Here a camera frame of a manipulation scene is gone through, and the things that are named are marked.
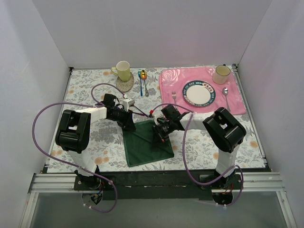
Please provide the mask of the dark green cloth napkin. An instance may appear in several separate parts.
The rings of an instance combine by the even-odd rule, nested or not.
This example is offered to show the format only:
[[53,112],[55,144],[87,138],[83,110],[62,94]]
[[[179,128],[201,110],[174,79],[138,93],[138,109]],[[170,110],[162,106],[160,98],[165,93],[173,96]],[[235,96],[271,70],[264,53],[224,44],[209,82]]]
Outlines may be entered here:
[[123,143],[128,167],[135,167],[174,157],[171,142],[153,143],[154,121],[135,123],[135,131],[123,130]]

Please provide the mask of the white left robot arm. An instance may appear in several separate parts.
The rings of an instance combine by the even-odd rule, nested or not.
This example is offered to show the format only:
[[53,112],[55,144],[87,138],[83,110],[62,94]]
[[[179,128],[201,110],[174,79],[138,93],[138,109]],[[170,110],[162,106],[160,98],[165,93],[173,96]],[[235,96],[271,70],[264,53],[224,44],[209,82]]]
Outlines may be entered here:
[[108,119],[117,122],[123,130],[135,131],[133,112],[129,109],[134,100],[127,98],[121,103],[117,102],[115,95],[105,94],[104,99],[93,107],[82,110],[63,111],[55,142],[72,158],[78,166],[75,171],[81,183],[91,190],[101,185],[101,178],[96,175],[98,166],[86,151],[90,140],[91,125],[97,121]]

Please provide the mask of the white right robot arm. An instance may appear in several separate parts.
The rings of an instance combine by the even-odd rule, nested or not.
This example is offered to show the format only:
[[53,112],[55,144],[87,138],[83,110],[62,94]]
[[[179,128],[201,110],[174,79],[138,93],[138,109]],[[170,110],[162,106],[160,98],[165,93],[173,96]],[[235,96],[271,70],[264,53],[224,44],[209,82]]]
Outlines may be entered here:
[[[227,188],[232,183],[235,169],[240,169],[235,164],[239,146],[247,132],[243,125],[224,107],[208,114],[199,114],[186,110],[180,113],[177,104],[164,103],[161,112],[164,118],[156,118],[152,126],[152,143],[160,144],[169,140],[169,134],[174,131],[184,131],[182,139],[182,157],[184,167],[190,179],[200,186],[214,186],[221,189]],[[218,163],[214,174],[208,176],[208,182],[199,182],[191,175],[185,156],[185,142],[188,130],[207,131],[218,148]]]

